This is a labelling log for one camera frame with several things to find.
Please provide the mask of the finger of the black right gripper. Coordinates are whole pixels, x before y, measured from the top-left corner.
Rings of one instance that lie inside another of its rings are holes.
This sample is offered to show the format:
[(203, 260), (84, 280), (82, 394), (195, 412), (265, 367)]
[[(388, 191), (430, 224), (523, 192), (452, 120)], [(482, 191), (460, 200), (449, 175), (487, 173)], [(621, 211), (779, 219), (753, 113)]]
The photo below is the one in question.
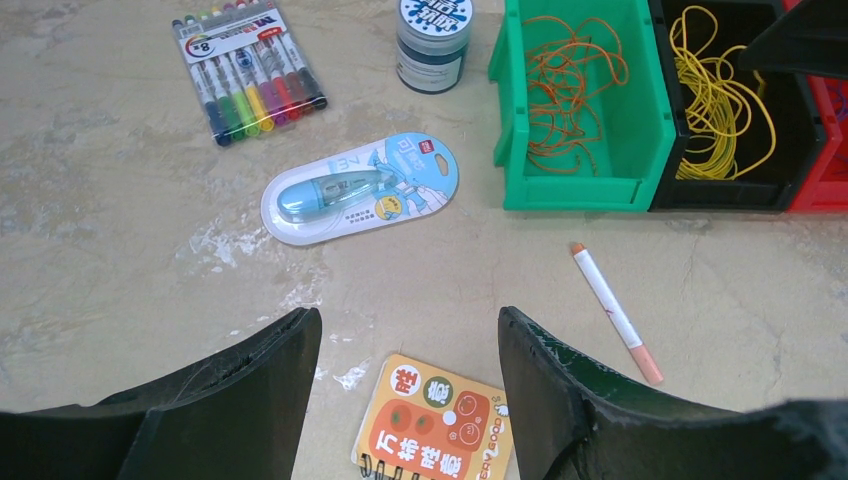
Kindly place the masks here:
[(847, 78), (847, 3), (804, 0), (742, 51), (746, 70)]

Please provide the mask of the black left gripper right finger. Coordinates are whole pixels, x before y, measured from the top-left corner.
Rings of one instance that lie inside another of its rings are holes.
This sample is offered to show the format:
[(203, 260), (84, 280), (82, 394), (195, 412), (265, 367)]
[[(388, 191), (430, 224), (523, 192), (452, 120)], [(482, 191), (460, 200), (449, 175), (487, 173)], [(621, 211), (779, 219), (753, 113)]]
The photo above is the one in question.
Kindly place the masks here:
[(847, 404), (750, 412), (688, 401), (565, 344), (515, 307), (498, 346), (524, 479), (843, 479)]

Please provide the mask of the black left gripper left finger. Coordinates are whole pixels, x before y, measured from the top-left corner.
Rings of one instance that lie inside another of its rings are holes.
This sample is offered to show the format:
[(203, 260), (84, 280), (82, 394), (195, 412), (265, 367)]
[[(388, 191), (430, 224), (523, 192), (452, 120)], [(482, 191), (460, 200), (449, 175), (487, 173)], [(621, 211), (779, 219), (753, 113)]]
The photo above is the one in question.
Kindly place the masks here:
[(288, 479), (322, 319), (298, 308), (247, 339), (91, 406), (1, 416), (5, 479)]

